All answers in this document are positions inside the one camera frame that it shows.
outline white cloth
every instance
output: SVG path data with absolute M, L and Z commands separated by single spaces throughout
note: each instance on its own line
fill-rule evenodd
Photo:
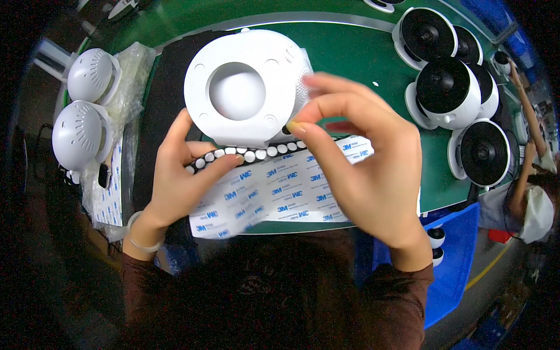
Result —
M 525 243 L 542 239 L 552 227 L 554 207 L 546 192 L 539 186 L 531 185 L 525 191 L 527 210 L 520 238 Z
M 547 151 L 545 152 L 542 158 L 539 158 L 539 155 L 535 155 L 535 159 L 533 159 L 533 164 L 537 164 L 544 170 L 548 170 L 553 174 L 556 174 L 558 170 L 556 169 L 556 163 L 554 162 L 554 156 L 552 155 L 552 150 L 550 149 L 550 144 L 547 144 Z

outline finger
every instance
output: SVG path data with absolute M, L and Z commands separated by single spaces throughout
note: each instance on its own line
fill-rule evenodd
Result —
M 342 122 L 326 123 L 324 125 L 325 129 L 334 133 L 344 133 L 351 135 L 366 136 L 366 134 L 358 129 L 352 122 L 347 120 Z
M 316 124 L 302 124 L 306 124 L 305 132 L 296 136 L 305 142 L 307 149 L 315 156 L 331 188 L 340 188 L 348 181 L 347 175 L 353 171 L 352 165 L 325 130 Z
M 379 110 L 371 101 L 349 92 L 324 95 L 311 100 L 287 127 L 296 137 L 301 137 L 311 123 L 333 116 L 343 116 L 352 122 L 367 135 L 374 148 L 381 147 L 385 141 L 398 136 L 399 128 L 408 127 L 398 114 Z
M 187 141 L 186 146 L 190 150 L 190 154 L 193 158 L 200 158 L 206 153 L 216 150 L 212 142 Z
M 165 136 L 164 142 L 171 143 L 183 143 L 185 142 L 186 135 L 189 133 L 190 126 L 193 124 L 193 120 L 190 118 L 189 112 L 186 108 L 183 108 L 173 124 L 169 128 L 167 135 Z
M 385 100 L 367 86 L 324 72 L 304 77 L 304 83 L 311 89 L 319 91 L 321 95 L 336 94 L 339 92 L 353 92 L 379 105 L 380 108 L 393 110 Z
M 243 164 L 242 155 L 225 155 L 216 159 L 206 169 L 193 176 L 195 182 L 193 195 L 202 197 L 219 179 L 241 164 Z

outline woman's right hand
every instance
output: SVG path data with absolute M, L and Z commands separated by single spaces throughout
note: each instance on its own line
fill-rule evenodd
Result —
M 508 58 L 507 60 L 510 62 L 510 67 L 511 67 L 511 73 L 510 73 L 511 82 L 515 85 L 515 87 L 523 88 L 523 83 L 521 82 L 521 77 L 517 72 L 515 63 L 511 60 L 511 58 Z
M 427 235 L 416 213 L 422 173 L 418 129 L 364 85 L 325 73 L 305 77 L 304 82 L 315 90 L 315 98 L 288 129 L 317 159 L 344 214 L 391 248 L 411 248 L 418 242 L 425 247 Z M 327 130 L 367 137 L 375 153 L 350 164 L 315 124 L 333 116 L 347 121 L 327 124 Z M 429 262 L 422 268 L 431 262 L 429 248 L 428 242 Z

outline black cable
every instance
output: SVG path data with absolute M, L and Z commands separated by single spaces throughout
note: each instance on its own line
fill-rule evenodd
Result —
M 511 172 L 509 172 L 509 171 L 508 171 L 507 173 L 508 173 L 508 174 L 511 174 L 512 178 L 511 178 L 510 187 L 507 189 L 506 197 L 505 197 L 505 200 L 503 201 L 503 205 L 502 205 L 503 225 L 505 226 L 506 232 L 507 232 L 507 234 L 508 234 L 510 237 L 513 237 L 513 238 L 515 238 L 515 239 L 518 239 L 518 240 L 520 240 L 520 241 L 523 241 L 521 238 L 519 238 L 519 237 L 517 237 L 517 236 L 514 236 L 514 235 L 510 232 L 510 230 L 507 228 L 507 222 L 506 222 L 506 221 L 507 221 L 507 220 L 506 220 L 506 206 L 507 206 L 508 199 L 509 199 L 509 197 L 510 197 L 510 190 L 511 190 L 511 188 L 515 185 L 514 182 L 515 182 L 515 177 L 516 177 L 516 176 L 513 175 L 513 173 L 511 173 Z
M 37 137 L 35 138 L 35 147 L 33 149 L 33 162 L 31 163 L 31 166 L 33 167 L 33 177 L 35 178 L 35 180 L 40 184 L 43 185 L 45 183 L 45 179 L 40 178 L 37 176 L 37 157 L 39 157 L 39 143 L 41 142 L 41 133 L 43 132 L 43 129 L 45 128 L 49 128 L 49 129 L 53 129 L 53 125 L 49 124 L 49 123 L 45 123 L 43 125 L 41 125 L 41 128 L 39 129 L 39 133 L 37 134 Z

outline bracelet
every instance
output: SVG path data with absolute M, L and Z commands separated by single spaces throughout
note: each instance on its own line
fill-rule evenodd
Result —
M 134 222 L 136 221 L 136 219 L 138 219 L 140 217 L 140 214 L 142 214 L 142 211 L 136 212 L 134 214 L 132 214 L 132 216 L 130 217 L 130 219 L 128 220 L 128 224 L 127 224 L 127 232 L 130 234 L 130 242 L 136 246 L 136 248 L 142 250 L 144 253 L 153 253 L 154 251 L 158 251 L 161 246 L 164 244 L 165 242 L 165 237 L 164 239 L 161 240 L 161 242 L 159 242 L 158 244 L 156 244 L 153 247 L 142 247 L 141 245 L 139 245 L 138 243 L 134 242 L 134 240 L 132 239 L 132 225 L 134 224 Z

